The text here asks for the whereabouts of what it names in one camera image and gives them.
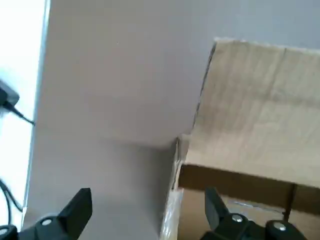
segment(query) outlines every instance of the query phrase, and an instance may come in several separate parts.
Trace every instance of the white wall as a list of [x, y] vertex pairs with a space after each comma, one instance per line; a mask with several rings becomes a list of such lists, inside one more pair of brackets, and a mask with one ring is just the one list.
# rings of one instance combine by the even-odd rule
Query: white wall
[[[135, 221], [161, 209], [162, 203], [158, 210], [142, 203], [152, 206], [151, 196], [165, 195], [161, 182], [171, 170], [171, 160], [159, 159], [151, 147], [191, 128], [214, 37], [320, 48], [319, 5], [52, 1], [27, 220], [62, 207], [76, 188], [89, 186], [96, 204], [83, 239], [156, 239], [148, 221]], [[156, 187], [145, 185], [150, 181]], [[121, 222], [124, 227], [114, 230]]]
[[[45, 0], [0, 0], [0, 80], [19, 94], [15, 107], [33, 119]], [[23, 206], [33, 126], [0, 108], [0, 179]], [[0, 191], [0, 226], [8, 223], [6, 198]], [[22, 214], [11, 208], [12, 224]]]

